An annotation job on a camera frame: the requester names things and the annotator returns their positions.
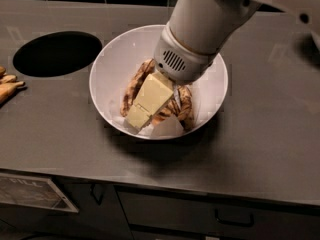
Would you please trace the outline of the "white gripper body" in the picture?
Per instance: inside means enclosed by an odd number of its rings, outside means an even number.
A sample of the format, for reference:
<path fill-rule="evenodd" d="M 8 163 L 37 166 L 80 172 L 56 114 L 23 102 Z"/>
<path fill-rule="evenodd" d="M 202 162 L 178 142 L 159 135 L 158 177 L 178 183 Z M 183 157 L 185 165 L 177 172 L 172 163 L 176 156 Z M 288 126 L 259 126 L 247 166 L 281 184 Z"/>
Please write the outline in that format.
<path fill-rule="evenodd" d="M 209 50 L 205 52 L 186 48 L 166 24 L 153 55 L 156 68 L 163 75 L 177 84 L 189 84 L 205 73 L 218 52 L 219 47 L 215 43 L 210 43 Z"/>

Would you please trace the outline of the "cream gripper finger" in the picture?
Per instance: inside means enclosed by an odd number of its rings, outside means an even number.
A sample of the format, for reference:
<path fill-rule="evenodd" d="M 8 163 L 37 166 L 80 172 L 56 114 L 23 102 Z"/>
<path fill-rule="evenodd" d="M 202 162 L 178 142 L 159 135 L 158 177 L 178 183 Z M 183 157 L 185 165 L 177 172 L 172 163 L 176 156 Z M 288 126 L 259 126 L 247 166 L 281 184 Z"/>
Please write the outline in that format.
<path fill-rule="evenodd" d="M 173 94 L 171 80 L 158 71 L 149 74 L 129 109 L 126 121 L 136 130 L 141 130 L 152 121 Z"/>

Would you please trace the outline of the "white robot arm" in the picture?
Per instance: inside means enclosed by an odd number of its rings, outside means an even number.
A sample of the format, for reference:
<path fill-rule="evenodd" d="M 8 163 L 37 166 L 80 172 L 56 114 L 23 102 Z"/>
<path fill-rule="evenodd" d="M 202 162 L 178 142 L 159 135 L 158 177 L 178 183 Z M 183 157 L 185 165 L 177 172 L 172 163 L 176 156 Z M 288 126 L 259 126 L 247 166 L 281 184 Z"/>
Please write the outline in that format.
<path fill-rule="evenodd" d="M 142 84 L 127 122 L 145 127 L 173 96 L 173 86 L 198 80 L 262 4 L 295 16 L 319 34 L 320 0 L 178 0 L 154 50 L 156 72 Z"/>

